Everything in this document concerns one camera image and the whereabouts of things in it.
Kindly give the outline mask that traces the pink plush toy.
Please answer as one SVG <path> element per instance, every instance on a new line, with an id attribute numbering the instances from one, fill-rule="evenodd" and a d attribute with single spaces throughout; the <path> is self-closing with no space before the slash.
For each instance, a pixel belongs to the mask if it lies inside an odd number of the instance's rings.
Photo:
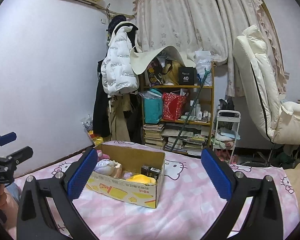
<path id="1" fill-rule="evenodd" d="M 104 154 L 101 150 L 97 150 L 97 156 L 98 156 L 98 161 L 101 161 L 103 159 L 108 159 L 110 160 L 110 156 L 107 154 Z"/>

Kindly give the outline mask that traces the silver hair plush doll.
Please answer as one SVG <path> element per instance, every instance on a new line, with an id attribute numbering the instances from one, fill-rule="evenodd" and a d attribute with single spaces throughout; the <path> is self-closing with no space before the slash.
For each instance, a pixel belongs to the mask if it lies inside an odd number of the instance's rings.
<path id="1" fill-rule="evenodd" d="M 122 174 L 122 164 L 114 160 L 102 159 L 97 162 L 94 171 L 113 178 L 120 178 Z"/>

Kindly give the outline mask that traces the yellow plush toy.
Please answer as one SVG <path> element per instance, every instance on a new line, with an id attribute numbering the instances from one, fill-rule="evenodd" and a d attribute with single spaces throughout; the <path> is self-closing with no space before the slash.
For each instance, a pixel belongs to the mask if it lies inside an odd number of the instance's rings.
<path id="1" fill-rule="evenodd" d="M 155 180 L 154 178 L 150 178 L 142 174 L 133 175 L 132 177 L 126 179 L 126 181 L 145 185 L 155 185 L 157 183 L 157 180 Z"/>

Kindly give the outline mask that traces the pink hello kitty bedsheet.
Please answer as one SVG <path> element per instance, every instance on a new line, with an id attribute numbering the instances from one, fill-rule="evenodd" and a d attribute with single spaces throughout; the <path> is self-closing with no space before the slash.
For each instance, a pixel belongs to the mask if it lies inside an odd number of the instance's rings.
<path id="1" fill-rule="evenodd" d="M 74 156 L 53 164 L 33 175 L 37 179 L 51 178 L 66 171 L 80 158 Z M 282 168 L 231 165 L 247 177 L 274 178 L 281 202 L 283 236 L 286 238 L 300 220 L 296 194 Z M 219 197 L 200 159 L 165 152 L 165 174 L 158 205 L 138 206 L 135 198 L 128 202 L 115 200 L 99 191 L 99 184 L 85 187 L 73 201 L 79 214 L 99 239 L 200 239 L 213 224 L 226 200 Z"/>

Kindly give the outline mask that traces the white metal cart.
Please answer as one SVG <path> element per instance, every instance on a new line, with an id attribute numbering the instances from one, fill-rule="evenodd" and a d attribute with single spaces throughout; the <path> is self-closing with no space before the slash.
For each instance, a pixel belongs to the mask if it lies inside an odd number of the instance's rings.
<path id="1" fill-rule="evenodd" d="M 234 110 L 219 110 L 216 116 L 212 150 L 221 161 L 231 164 L 234 161 L 236 142 L 240 139 L 241 114 Z"/>

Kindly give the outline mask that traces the cardboard box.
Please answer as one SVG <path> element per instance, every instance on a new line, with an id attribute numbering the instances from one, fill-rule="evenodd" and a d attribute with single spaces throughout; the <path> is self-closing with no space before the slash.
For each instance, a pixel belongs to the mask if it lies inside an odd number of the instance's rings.
<path id="1" fill-rule="evenodd" d="M 87 187 L 99 194 L 154 209 L 164 181 L 165 153 L 153 148 L 110 141 L 96 147 L 110 159 L 98 162 Z"/>

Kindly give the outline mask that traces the small black box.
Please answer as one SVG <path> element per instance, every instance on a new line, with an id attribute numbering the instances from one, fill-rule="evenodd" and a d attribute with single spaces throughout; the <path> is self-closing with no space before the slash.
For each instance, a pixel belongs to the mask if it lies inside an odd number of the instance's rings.
<path id="1" fill-rule="evenodd" d="M 161 170 L 151 167 L 151 166 L 147 166 L 147 165 L 143 165 L 141 167 L 141 174 L 150 178 L 154 178 L 155 180 L 158 180 L 159 176 L 160 176 Z"/>

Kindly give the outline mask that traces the white puffer jacket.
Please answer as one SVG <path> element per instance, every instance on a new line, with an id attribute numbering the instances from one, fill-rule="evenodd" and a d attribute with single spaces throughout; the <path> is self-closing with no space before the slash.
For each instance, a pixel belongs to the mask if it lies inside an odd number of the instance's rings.
<path id="1" fill-rule="evenodd" d="M 106 58 L 101 64 L 102 86 L 108 97 L 123 96 L 139 88 L 139 78 L 130 60 L 137 30 L 135 24 L 122 21 L 112 32 Z"/>

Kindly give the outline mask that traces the red gift bag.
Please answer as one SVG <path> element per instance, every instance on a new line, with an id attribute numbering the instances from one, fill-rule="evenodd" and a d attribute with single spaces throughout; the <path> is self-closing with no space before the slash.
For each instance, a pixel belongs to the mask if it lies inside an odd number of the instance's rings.
<path id="1" fill-rule="evenodd" d="M 182 116 L 183 106 L 187 96 L 174 93 L 163 94 L 163 119 L 168 121 L 178 120 Z"/>

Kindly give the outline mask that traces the wooden bookshelf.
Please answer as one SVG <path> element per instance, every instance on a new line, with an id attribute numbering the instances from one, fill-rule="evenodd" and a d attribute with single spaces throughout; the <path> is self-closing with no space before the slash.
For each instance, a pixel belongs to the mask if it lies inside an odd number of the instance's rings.
<path id="1" fill-rule="evenodd" d="M 179 70 L 177 85 L 142 85 L 142 139 L 147 146 L 197 157 L 211 143 L 214 114 L 214 71 L 211 62 L 203 76 L 187 82 L 191 71 Z"/>

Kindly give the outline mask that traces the teal bag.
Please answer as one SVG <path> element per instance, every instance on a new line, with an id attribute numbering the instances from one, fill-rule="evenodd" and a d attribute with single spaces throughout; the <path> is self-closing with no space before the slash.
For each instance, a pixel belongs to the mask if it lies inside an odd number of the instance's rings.
<path id="1" fill-rule="evenodd" d="M 146 124 L 157 124 L 163 113 L 163 95 L 156 89 L 149 89 L 141 93 L 143 98 L 144 118 Z"/>

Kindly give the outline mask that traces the cream fabric hat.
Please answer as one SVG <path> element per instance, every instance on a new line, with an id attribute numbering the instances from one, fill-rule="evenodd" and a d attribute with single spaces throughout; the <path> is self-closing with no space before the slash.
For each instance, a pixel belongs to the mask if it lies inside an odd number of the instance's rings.
<path id="1" fill-rule="evenodd" d="M 174 46 L 165 46 L 156 50 L 137 53 L 132 49 L 130 51 L 130 64 L 136 75 L 142 74 L 148 65 L 154 60 L 159 60 L 159 65 L 164 67 L 165 60 L 177 61 L 185 67 L 195 67 L 193 60 L 188 59 L 186 53 L 179 52 Z"/>

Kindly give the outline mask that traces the green mop pole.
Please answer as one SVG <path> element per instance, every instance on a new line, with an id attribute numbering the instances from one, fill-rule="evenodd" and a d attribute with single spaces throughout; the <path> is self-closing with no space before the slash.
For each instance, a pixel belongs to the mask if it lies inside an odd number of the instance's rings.
<path id="1" fill-rule="evenodd" d="M 208 77 L 208 75 L 211 73 L 211 70 L 212 70 L 212 69 L 210 69 L 210 70 L 206 70 L 206 69 L 205 69 L 205 73 L 204 73 L 204 76 L 203 76 L 203 78 L 202 78 L 202 80 L 201 80 L 199 90 L 198 90 L 198 92 L 197 92 L 197 94 L 196 94 L 196 97 L 194 98 L 194 101 L 193 101 L 193 103 L 192 103 L 192 105 L 191 105 L 191 107 L 190 107 L 190 109 L 189 109 L 188 115 L 186 115 L 186 119 L 185 119 L 184 122 L 183 122 L 183 126 L 182 126 L 181 129 L 179 130 L 179 133 L 178 133 L 178 135 L 177 135 L 177 137 L 176 137 L 176 139 L 175 139 L 173 145 L 171 146 L 170 152 L 174 152 L 174 148 L 175 148 L 175 146 L 176 146 L 178 140 L 180 139 L 180 137 L 181 137 L 181 135 L 182 135 L 182 132 L 183 132 L 185 126 L 186 126 L 187 123 L 188 123 L 188 120 L 189 120 L 189 118 L 190 118 L 190 115 L 191 115 L 191 113 L 192 113 L 194 107 L 196 107 L 196 104 L 197 104 L 197 101 L 198 101 L 198 99 L 199 99 L 201 90 L 202 90 L 202 88 L 204 87 L 205 80 L 206 80 L 206 78 Z"/>

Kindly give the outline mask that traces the black box with 40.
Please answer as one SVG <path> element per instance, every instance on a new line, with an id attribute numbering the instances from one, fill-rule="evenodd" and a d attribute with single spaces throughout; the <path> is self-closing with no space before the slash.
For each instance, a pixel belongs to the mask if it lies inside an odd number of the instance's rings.
<path id="1" fill-rule="evenodd" d="M 193 67 L 180 67 L 178 71 L 179 85 L 194 85 L 196 69 Z"/>

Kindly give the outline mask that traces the floral curtain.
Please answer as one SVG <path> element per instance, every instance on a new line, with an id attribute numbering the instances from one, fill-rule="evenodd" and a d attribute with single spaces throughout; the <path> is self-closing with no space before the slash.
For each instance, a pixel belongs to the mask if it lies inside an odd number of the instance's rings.
<path id="1" fill-rule="evenodd" d="M 172 45 L 185 53 L 200 49 L 211 52 L 218 65 L 228 67 L 228 96 L 244 94 L 232 56 L 235 38 L 247 27 L 257 26 L 268 47 L 278 91 L 285 93 L 280 42 L 263 0 L 134 0 L 133 3 L 143 51 Z"/>

